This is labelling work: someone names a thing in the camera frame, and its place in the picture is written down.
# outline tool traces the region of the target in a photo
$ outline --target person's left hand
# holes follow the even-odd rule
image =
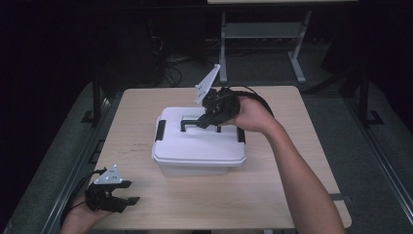
[[[61,234],[87,233],[97,222],[112,214],[107,211],[92,211],[86,205],[85,199],[85,195],[75,199],[73,209],[67,214],[60,229]]]

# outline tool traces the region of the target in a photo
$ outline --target forearm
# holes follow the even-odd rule
[[[315,173],[277,122],[264,133],[274,151],[282,186],[299,233],[344,233],[337,208]]]

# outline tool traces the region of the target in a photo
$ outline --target table leg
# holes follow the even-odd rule
[[[310,20],[311,11],[308,11],[304,17],[304,20],[301,24],[301,28],[297,37],[297,45],[295,46],[294,51],[288,52],[288,57],[291,62],[292,68],[294,69],[295,76],[297,81],[300,84],[306,83],[306,78],[304,77],[303,71],[301,70],[300,63],[298,63],[298,54],[300,53],[301,45],[303,44],[304,36],[306,35],[307,26]]]

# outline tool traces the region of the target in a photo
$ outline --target person's right hand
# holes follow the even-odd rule
[[[266,134],[276,119],[257,100],[250,97],[240,97],[240,113],[222,125],[235,125],[245,131]]]

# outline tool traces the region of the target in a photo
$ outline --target metal stand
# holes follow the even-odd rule
[[[288,53],[292,68],[299,84],[306,83],[306,79],[298,63],[298,54],[307,31],[311,11],[305,14],[301,22],[226,22],[225,12],[221,22],[221,52],[219,55],[219,81],[228,82],[227,65],[225,60],[225,40],[227,38],[296,38],[297,44],[292,52]]]
[[[94,111],[87,111],[82,119],[81,123],[92,123],[92,128],[94,128],[100,119],[100,87],[98,85],[97,74],[92,81],[92,90],[94,95]]]

